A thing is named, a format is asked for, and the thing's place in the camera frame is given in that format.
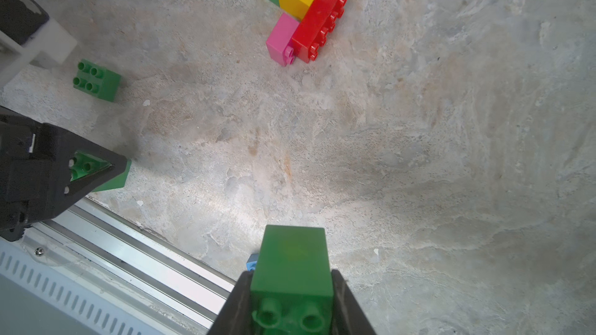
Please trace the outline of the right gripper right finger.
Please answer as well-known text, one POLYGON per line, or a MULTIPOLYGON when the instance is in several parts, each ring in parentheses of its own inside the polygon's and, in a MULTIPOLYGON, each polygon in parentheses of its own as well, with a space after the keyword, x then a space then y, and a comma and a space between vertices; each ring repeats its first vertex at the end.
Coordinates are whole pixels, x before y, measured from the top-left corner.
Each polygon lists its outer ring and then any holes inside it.
POLYGON ((348 283, 337 269, 332 270, 334 303, 331 334, 376 335, 348 283))

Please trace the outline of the pink lego brick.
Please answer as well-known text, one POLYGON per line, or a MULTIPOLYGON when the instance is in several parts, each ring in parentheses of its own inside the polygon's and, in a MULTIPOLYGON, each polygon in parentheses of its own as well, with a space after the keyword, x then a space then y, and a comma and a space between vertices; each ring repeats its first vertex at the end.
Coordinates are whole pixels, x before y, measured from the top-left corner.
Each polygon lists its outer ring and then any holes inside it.
POLYGON ((291 40, 299 24, 295 18, 283 13, 266 41, 269 56, 282 67, 295 60, 291 40))

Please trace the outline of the blue lego brick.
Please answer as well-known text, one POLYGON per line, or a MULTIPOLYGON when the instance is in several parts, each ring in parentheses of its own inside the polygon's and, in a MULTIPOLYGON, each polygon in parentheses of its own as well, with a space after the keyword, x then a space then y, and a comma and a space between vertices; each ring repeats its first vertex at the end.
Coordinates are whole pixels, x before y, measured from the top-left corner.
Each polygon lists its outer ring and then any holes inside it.
POLYGON ((256 269, 259 253, 251 254, 246 261, 246 268, 248 271, 254 271, 256 269))

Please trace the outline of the red lego brick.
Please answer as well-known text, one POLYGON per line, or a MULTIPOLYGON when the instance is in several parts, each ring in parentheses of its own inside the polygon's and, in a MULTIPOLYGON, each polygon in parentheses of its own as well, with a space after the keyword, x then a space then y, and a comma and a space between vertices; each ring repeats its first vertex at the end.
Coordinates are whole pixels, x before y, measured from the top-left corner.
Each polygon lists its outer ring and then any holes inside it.
POLYGON ((347 0, 314 0, 291 38, 293 54, 304 63, 315 61, 345 11, 347 0))

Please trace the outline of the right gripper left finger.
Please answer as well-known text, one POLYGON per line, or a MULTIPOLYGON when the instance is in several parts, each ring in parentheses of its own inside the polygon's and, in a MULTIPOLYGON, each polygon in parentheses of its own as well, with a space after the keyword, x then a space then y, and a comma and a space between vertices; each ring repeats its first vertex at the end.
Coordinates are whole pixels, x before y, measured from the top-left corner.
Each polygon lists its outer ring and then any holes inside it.
POLYGON ((208 335, 251 335, 251 281, 253 271, 244 271, 208 331, 208 335))

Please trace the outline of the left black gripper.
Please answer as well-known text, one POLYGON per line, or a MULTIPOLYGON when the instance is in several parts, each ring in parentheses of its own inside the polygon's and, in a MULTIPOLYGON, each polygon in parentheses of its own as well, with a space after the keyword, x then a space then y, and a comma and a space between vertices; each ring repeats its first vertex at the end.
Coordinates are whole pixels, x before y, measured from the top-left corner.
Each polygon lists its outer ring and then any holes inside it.
MULTIPOLYGON (((29 202, 40 198, 44 164, 34 156, 39 125, 1 108, 1 238, 19 240, 30 225, 29 202)), ((128 160, 71 131, 44 123, 42 154, 49 158, 47 214, 56 217, 121 175, 128 160)))

